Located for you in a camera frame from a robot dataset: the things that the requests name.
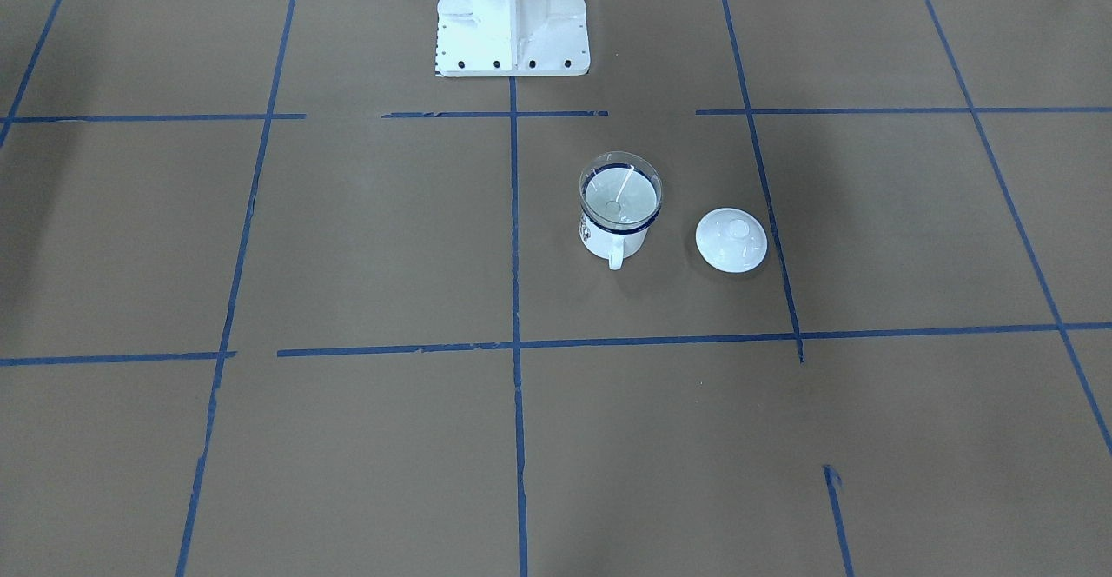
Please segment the white enamel mug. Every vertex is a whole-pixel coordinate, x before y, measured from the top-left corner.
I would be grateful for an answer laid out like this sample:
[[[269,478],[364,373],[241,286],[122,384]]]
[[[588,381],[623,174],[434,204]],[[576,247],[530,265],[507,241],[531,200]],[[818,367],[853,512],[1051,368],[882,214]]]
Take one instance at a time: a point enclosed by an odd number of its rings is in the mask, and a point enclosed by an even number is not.
[[[620,269],[624,260],[639,251],[651,226],[637,233],[610,233],[592,223],[580,212],[579,239],[588,252],[607,261],[609,269]]]

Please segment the white mug lid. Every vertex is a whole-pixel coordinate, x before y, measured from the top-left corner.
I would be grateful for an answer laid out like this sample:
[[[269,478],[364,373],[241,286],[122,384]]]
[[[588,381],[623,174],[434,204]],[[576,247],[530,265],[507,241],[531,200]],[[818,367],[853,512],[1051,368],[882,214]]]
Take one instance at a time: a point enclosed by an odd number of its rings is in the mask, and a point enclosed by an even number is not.
[[[742,209],[713,209],[695,229],[699,256],[718,271],[742,275],[758,268],[768,253],[768,236],[754,216]]]

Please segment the clear glass funnel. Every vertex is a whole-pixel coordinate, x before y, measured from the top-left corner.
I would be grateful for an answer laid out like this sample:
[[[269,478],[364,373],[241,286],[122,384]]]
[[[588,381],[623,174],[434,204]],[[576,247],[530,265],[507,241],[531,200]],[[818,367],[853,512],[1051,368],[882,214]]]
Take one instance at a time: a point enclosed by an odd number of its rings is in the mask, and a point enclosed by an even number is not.
[[[610,233],[637,233],[659,216],[659,171],[639,155],[606,152],[580,170],[580,212]]]

